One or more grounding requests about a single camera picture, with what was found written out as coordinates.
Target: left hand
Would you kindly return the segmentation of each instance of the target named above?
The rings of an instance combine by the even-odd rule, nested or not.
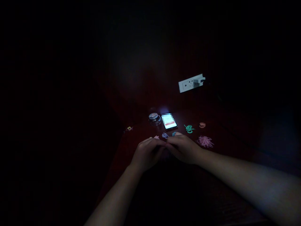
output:
[[[140,142],[130,166],[144,173],[158,162],[165,145],[166,142],[152,137]]]

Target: forearm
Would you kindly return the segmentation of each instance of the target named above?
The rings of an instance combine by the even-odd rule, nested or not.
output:
[[[128,207],[142,173],[129,166],[106,194],[86,222],[86,226],[123,225]]]
[[[299,225],[301,180],[287,173],[201,150],[198,165],[208,170],[280,225]]]

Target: hand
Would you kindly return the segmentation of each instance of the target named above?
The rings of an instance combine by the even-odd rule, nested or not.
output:
[[[187,136],[176,132],[167,139],[165,146],[177,159],[188,164],[197,164],[198,156],[204,150]]]
[[[140,142],[130,166],[143,173],[153,167],[161,157],[166,142],[152,137]]]

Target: dark background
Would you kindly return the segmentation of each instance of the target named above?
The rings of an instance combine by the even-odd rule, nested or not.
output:
[[[294,6],[26,2],[2,11],[9,225],[82,225],[124,129],[154,111],[231,106],[279,131],[286,142],[275,146],[296,159]],[[204,87],[179,93],[179,81],[201,73]]]

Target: smartphone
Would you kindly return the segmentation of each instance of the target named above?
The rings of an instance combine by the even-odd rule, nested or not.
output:
[[[166,130],[172,130],[178,127],[171,113],[162,115],[162,121]]]

